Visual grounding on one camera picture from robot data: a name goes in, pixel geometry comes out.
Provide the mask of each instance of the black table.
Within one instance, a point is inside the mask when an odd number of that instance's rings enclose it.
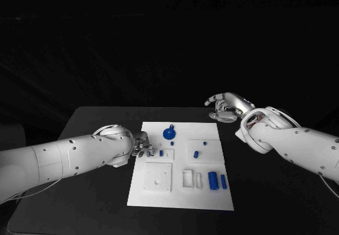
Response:
[[[143,121],[216,122],[213,108],[80,107],[59,139],[109,124],[131,132]],[[60,180],[24,198],[8,222],[13,233],[72,234],[337,234],[339,200],[319,176],[272,150],[256,153],[236,138],[239,121],[216,122],[235,211],[128,207],[135,159]],[[47,184],[30,192],[43,189]]]

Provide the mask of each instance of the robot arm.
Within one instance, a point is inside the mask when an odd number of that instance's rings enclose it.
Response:
[[[323,132],[295,128],[272,107],[255,106],[233,93],[218,94],[205,103],[215,103],[215,113],[210,118],[220,122],[233,122],[241,117],[236,136],[259,153],[272,148],[281,157],[313,173],[339,181],[339,137]]]
[[[153,153],[147,133],[135,136],[121,126],[50,143],[0,152],[0,203],[27,189],[75,176],[102,165],[119,167],[130,155]]]

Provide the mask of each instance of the black background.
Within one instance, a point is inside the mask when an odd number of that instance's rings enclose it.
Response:
[[[56,140],[80,106],[203,107],[233,92],[339,135],[337,3],[176,1],[0,12],[0,121]]]

